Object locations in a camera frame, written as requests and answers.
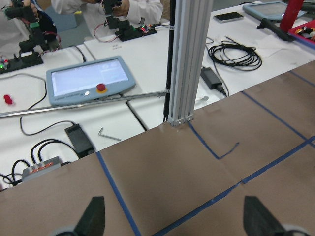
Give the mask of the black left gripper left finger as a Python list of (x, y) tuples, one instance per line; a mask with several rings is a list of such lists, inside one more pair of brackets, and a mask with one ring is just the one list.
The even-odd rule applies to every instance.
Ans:
[(105, 222), (104, 197), (92, 197), (74, 228), (74, 234), (76, 236), (102, 236), (105, 231)]

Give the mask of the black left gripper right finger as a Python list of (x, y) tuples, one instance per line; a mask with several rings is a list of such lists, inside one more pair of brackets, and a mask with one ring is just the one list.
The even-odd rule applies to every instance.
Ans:
[(290, 235), (256, 196), (244, 199), (243, 226), (248, 236)]

